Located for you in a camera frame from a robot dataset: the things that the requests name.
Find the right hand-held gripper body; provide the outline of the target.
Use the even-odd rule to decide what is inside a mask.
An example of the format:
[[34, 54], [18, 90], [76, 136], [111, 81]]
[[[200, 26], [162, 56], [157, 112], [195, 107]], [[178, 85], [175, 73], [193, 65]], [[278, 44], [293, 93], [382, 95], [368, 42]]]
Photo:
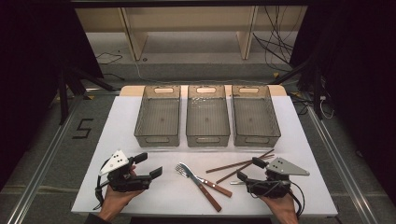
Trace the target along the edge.
[[276, 158], [267, 163], [264, 168], [265, 180], [247, 178], [245, 181], [248, 193], [273, 199], [282, 198], [290, 192], [291, 175], [310, 175], [305, 169], [283, 158]]

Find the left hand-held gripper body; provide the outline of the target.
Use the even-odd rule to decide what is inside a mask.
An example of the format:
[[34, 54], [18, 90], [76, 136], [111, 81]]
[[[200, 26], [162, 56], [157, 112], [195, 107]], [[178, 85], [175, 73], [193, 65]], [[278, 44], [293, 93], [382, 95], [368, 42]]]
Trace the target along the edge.
[[115, 191], [135, 191], [148, 189], [151, 183], [149, 175], [132, 175], [129, 158], [121, 149], [116, 150], [105, 161], [98, 176], [98, 189], [109, 185]]

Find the fork with wooden handle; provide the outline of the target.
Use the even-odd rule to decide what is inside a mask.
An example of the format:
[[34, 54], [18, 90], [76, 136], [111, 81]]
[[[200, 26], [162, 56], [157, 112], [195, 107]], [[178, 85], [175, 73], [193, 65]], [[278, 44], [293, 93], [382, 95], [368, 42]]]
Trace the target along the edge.
[[189, 166], [187, 166], [184, 163], [179, 163], [175, 169], [184, 177], [189, 177], [191, 178], [197, 185], [202, 185], [205, 184], [206, 186], [216, 190], [217, 192], [231, 198], [233, 193], [209, 180], [206, 180], [204, 178], [201, 178], [200, 176], [197, 176], [191, 169]]

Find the knife with wooden handle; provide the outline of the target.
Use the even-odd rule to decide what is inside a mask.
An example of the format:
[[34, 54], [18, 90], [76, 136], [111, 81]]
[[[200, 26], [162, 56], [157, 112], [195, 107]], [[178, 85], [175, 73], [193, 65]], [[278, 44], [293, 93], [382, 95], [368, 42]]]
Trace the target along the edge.
[[206, 188], [203, 186], [201, 181], [197, 179], [197, 177], [194, 175], [194, 173], [191, 171], [190, 167], [187, 166], [185, 163], [180, 162], [178, 164], [187, 174], [187, 176], [196, 184], [196, 186], [199, 188], [199, 190], [204, 194], [204, 196], [208, 199], [208, 201], [211, 203], [211, 205], [215, 208], [217, 212], [221, 211], [221, 206], [219, 203], [213, 198], [213, 196], [206, 190]]

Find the smoky transparent plastic bin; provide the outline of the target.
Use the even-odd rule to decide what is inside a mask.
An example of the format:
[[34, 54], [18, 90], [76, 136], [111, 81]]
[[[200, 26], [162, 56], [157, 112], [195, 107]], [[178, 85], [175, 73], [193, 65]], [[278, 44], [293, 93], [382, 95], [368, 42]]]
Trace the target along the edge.
[[189, 147], [227, 147], [231, 135], [223, 85], [190, 85], [186, 136]]
[[236, 147], [274, 147], [281, 136], [268, 86], [232, 86], [233, 143]]
[[141, 147], [179, 145], [180, 87], [146, 86], [134, 129]]

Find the person's left hand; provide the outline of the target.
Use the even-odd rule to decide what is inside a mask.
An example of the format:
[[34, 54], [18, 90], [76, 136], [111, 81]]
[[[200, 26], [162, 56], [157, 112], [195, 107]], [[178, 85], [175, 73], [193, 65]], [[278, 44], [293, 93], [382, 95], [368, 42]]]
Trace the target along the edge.
[[123, 208], [141, 193], [143, 193], [143, 190], [118, 192], [111, 187], [107, 187], [101, 211], [98, 213], [99, 218], [107, 222], [113, 221]]

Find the person's right hand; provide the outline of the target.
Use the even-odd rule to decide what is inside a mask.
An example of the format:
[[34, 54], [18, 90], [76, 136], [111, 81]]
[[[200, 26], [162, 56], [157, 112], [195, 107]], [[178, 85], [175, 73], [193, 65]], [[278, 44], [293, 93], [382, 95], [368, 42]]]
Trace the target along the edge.
[[276, 199], [261, 196], [261, 200], [268, 205], [278, 221], [298, 220], [294, 200], [289, 194]]

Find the white table cover sheet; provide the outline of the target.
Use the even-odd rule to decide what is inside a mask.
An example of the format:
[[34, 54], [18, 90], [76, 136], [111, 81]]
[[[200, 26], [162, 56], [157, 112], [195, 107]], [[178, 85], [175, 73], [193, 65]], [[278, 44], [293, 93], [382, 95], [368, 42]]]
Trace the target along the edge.
[[[144, 151], [135, 137], [134, 127], [141, 99], [133, 96], [115, 98], [107, 116], [91, 164], [82, 181], [73, 205], [74, 213], [89, 213], [98, 204], [94, 195], [99, 170], [116, 150], [121, 149], [127, 156], [135, 156]], [[304, 217], [334, 217], [337, 210], [320, 170], [308, 145], [302, 125], [288, 96], [275, 96], [273, 104], [281, 137], [275, 145], [275, 155], [290, 161], [310, 173], [309, 176], [292, 176], [293, 193], [305, 202]], [[133, 217], [265, 217], [270, 214], [268, 207], [253, 198], [244, 185], [230, 185], [237, 177], [232, 176], [220, 183], [231, 191], [231, 198], [211, 189], [209, 192], [220, 204], [217, 212], [203, 193], [190, 179], [180, 175], [175, 167], [186, 163], [193, 172], [212, 182], [230, 173], [228, 170], [207, 174], [211, 168], [250, 160], [266, 152], [261, 147], [198, 148], [188, 147], [184, 135], [180, 136], [178, 147], [148, 148], [148, 159], [139, 163], [136, 172], [145, 175], [163, 168], [163, 174], [154, 179], [148, 190], [133, 199], [123, 212]]]

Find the black metal stand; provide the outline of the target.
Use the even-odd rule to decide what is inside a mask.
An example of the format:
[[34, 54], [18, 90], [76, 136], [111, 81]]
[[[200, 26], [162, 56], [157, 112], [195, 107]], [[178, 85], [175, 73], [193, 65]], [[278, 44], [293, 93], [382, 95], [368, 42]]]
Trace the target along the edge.
[[115, 91], [116, 89], [105, 83], [104, 81], [98, 79], [97, 77], [93, 77], [87, 72], [73, 67], [66, 66], [64, 67], [60, 74], [58, 75], [58, 91], [61, 102], [61, 120], [60, 124], [63, 125], [66, 122], [66, 119], [69, 116], [69, 106], [67, 99], [67, 90], [73, 92], [76, 96], [82, 96], [86, 92], [86, 88], [83, 86], [81, 80], [86, 79], [91, 83], [105, 89], [106, 91]]
[[300, 91], [307, 91], [310, 87], [313, 88], [314, 112], [316, 113], [316, 115], [319, 119], [322, 119], [322, 112], [320, 109], [321, 70], [318, 65], [318, 55], [316, 53], [311, 54], [306, 61], [304, 61], [300, 65], [294, 67], [291, 71], [289, 71], [285, 75], [278, 77], [275, 80], [271, 81], [270, 85], [279, 85], [279, 84], [283, 83], [284, 81], [286, 81], [298, 74], [301, 74], [301, 77], [298, 81], [298, 89]]

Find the light wooden shelf unit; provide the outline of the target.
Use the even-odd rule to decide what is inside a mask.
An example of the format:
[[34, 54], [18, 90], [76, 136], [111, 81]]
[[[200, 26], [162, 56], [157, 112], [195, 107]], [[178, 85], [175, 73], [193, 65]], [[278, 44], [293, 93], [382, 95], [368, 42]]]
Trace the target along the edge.
[[105, 7], [79, 8], [87, 33], [123, 33], [134, 60], [141, 58], [149, 32], [234, 32], [241, 58], [249, 57], [253, 33], [300, 29], [306, 7]]

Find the aluminium floor rail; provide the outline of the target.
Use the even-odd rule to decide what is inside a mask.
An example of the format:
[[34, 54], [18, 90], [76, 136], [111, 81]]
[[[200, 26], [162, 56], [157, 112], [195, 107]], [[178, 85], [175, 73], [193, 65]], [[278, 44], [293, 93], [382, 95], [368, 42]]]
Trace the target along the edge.
[[375, 217], [369, 201], [366, 199], [357, 181], [352, 176], [352, 173], [342, 158], [342, 155], [340, 154], [337, 145], [334, 143], [327, 127], [323, 121], [317, 117], [312, 107], [308, 107], [307, 110], [351, 201], [361, 217], [362, 223], [378, 224], [378, 219]]
[[2, 202], [6, 207], [4, 210], [6, 219], [0, 221], [0, 224], [22, 224], [82, 100], [81, 96], [77, 96], [67, 101], [69, 115], [63, 123], [60, 123], [59, 118], [60, 102], [55, 101], [50, 104], [34, 139], [0, 191], [2, 198], [10, 199], [9, 203]]

